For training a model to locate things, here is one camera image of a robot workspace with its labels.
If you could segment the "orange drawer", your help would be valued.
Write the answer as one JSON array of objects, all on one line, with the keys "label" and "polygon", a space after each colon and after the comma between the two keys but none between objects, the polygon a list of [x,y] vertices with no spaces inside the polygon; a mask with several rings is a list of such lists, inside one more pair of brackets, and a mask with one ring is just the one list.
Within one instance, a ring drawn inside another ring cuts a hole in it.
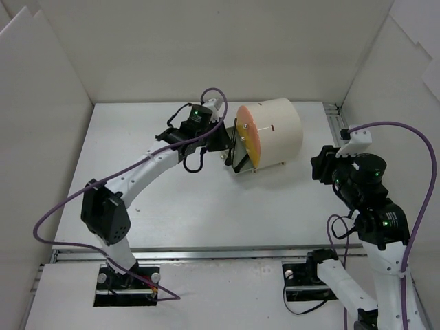
[{"label": "orange drawer", "polygon": [[245,105],[240,106],[237,110],[236,128],[242,138],[256,138],[258,135],[254,118]]}]

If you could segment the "yellow drawer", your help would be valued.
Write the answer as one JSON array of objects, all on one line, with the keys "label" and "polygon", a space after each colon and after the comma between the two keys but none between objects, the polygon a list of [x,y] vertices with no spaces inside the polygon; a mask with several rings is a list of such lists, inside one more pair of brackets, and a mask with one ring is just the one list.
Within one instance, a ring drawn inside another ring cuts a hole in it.
[{"label": "yellow drawer", "polygon": [[253,167],[258,168],[261,160],[261,141],[258,132],[242,130],[240,136],[244,138],[243,143]]}]

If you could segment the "grey green bottom drawer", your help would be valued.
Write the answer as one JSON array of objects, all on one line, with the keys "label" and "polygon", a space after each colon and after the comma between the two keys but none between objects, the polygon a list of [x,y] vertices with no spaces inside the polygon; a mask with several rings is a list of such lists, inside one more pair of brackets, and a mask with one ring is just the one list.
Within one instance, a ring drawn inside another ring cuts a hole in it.
[{"label": "grey green bottom drawer", "polygon": [[221,152],[224,165],[231,167],[235,174],[253,171],[255,167],[237,130],[230,126],[226,131],[231,139],[234,138],[234,143],[230,149]]}]

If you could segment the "cream round drawer organizer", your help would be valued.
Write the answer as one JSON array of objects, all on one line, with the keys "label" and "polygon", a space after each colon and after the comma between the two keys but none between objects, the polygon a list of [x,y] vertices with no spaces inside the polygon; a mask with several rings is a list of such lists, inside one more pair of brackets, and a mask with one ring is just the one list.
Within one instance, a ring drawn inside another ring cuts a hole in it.
[{"label": "cream round drawer organizer", "polygon": [[250,110],[261,141],[257,169],[294,159],[303,144],[303,126],[293,104],[286,98],[245,104]]}]

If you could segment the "black brush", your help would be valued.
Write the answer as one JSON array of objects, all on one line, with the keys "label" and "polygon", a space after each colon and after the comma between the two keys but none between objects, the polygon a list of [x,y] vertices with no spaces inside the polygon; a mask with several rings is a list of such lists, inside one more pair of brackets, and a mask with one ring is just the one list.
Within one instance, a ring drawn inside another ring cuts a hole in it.
[{"label": "black brush", "polygon": [[235,154],[235,148],[236,148],[236,142],[237,142],[237,119],[234,119],[234,123],[230,128],[227,128],[227,131],[230,133],[230,145],[228,149],[228,154],[225,159],[224,164],[226,166],[233,166],[234,163],[234,154]]},{"label": "black brush", "polygon": [[242,168],[247,164],[247,162],[250,160],[250,157],[248,154],[246,154],[241,161],[234,167],[235,173],[240,173]]}]

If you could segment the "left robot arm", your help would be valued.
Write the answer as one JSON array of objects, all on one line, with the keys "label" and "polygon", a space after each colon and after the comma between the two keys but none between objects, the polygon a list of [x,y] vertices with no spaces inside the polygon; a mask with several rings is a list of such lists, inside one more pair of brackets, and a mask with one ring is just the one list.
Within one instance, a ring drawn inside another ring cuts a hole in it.
[{"label": "left robot arm", "polygon": [[110,263],[109,267],[114,270],[113,281],[121,288],[132,287],[138,279],[138,262],[127,239],[131,228],[127,209],[149,184],[197,149],[204,155],[230,148],[225,125],[219,122],[222,104],[218,98],[193,104],[180,127],[168,121],[168,128],[155,136],[155,143],[140,158],[143,164],[84,193],[80,218],[107,257],[118,264]]}]

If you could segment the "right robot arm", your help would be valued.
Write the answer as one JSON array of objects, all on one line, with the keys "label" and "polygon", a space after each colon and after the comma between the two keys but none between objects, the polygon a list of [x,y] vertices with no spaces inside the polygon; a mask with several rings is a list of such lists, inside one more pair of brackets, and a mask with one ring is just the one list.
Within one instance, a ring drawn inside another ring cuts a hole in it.
[{"label": "right robot arm", "polygon": [[355,329],[424,329],[410,272],[402,270],[410,243],[407,218],[382,184],[386,162],[368,153],[339,157],[338,151],[324,146],[311,159],[312,178],[330,185],[348,207],[352,230],[368,256],[376,297],[360,287],[331,249],[308,253],[305,277],[329,287],[354,318]]}]

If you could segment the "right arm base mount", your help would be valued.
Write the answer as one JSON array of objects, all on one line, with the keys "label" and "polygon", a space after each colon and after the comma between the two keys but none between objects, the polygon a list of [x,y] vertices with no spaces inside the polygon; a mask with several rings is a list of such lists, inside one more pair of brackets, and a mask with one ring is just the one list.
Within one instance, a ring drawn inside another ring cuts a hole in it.
[{"label": "right arm base mount", "polygon": [[321,303],[338,299],[332,289],[318,278],[318,265],[327,259],[340,260],[335,250],[321,248],[308,252],[303,261],[282,263],[285,302]]}]

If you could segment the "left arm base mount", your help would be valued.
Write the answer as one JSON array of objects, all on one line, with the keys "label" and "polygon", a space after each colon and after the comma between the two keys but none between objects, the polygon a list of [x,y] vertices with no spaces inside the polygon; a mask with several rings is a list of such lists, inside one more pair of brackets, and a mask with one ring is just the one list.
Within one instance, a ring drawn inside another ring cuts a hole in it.
[{"label": "left arm base mount", "polygon": [[152,307],[157,305],[158,289],[130,275],[116,273],[100,265],[94,307]]}]

